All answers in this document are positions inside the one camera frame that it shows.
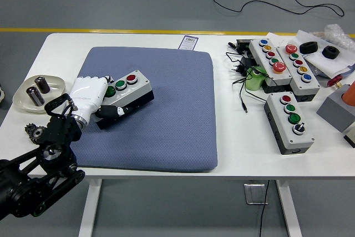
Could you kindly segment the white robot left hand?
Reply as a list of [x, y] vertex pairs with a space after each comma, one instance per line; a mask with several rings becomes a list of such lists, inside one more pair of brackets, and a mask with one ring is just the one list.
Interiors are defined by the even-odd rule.
[[118, 119], [131, 113], [134, 108], [102, 105], [108, 85], [113, 82], [111, 76], [78, 77], [73, 84], [69, 96], [75, 104], [72, 117], [82, 127], [89, 124], [90, 117], [95, 114], [98, 119]]

